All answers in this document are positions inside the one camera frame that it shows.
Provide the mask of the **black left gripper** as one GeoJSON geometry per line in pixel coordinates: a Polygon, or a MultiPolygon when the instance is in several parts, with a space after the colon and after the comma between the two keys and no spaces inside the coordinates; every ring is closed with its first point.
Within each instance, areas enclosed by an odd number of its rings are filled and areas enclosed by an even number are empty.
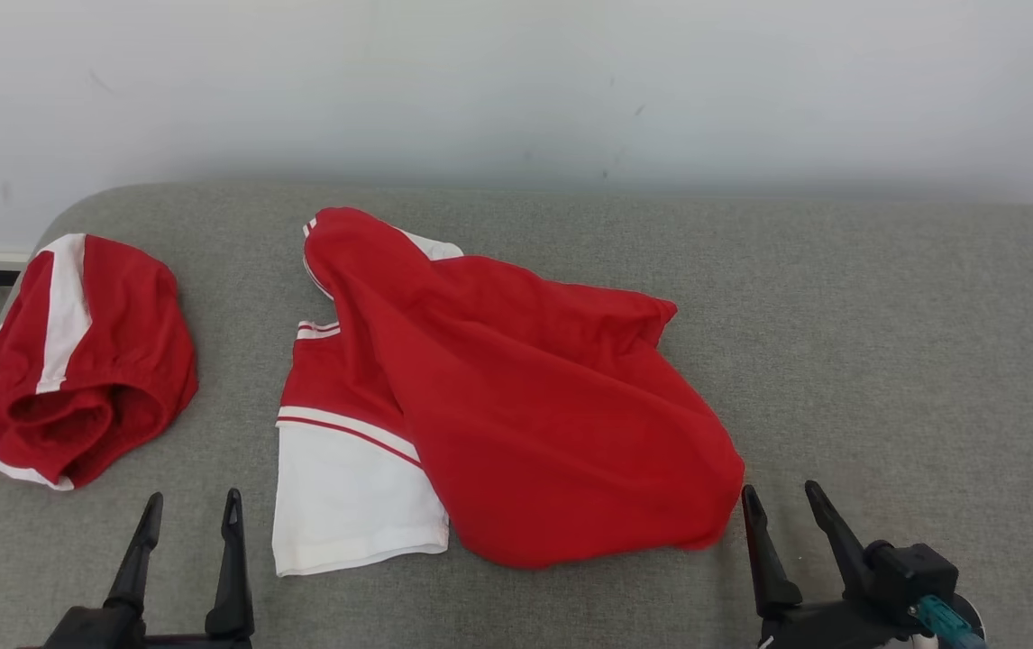
{"type": "Polygon", "coordinates": [[[147,500],[105,606],[69,608],[43,644],[19,649],[252,649],[254,609],[246,562],[243,498],[238,489],[228,489],[225,497],[223,559],[215,602],[205,617],[205,631],[147,633],[142,612],[147,570],[160,537],[163,500],[161,492],[147,500]]]}

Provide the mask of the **red white striped shorts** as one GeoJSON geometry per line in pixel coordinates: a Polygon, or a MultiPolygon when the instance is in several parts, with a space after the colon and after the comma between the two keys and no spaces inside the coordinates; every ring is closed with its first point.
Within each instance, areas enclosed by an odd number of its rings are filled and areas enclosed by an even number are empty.
{"type": "Polygon", "coordinates": [[[166,264],[63,235],[27,264],[0,324],[0,473],[84,488],[162,435],[197,388],[166,264]]]}

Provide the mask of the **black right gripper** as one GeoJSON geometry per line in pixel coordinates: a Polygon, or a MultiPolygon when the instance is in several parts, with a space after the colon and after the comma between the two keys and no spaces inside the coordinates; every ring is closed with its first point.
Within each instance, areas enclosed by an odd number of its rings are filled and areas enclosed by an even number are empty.
{"type": "Polygon", "coordinates": [[[817,481],[806,480],[805,493],[845,584],[843,598],[802,604],[800,588],[788,578],[768,533],[763,502],[753,485],[744,485],[745,537],[761,618],[758,649],[931,649],[931,633],[915,616],[887,599],[863,599],[871,578],[865,546],[817,481]]]}

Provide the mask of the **red white jersey shirt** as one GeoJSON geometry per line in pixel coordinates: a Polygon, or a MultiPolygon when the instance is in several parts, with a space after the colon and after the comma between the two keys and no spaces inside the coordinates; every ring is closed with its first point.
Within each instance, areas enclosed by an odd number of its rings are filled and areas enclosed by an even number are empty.
{"type": "Polygon", "coordinates": [[[661,353],[672,301],[553,282],[355,208],[303,227],[331,301],[275,420],[281,578],[452,537],[516,570],[723,537],[729,433],[661,353]]]}

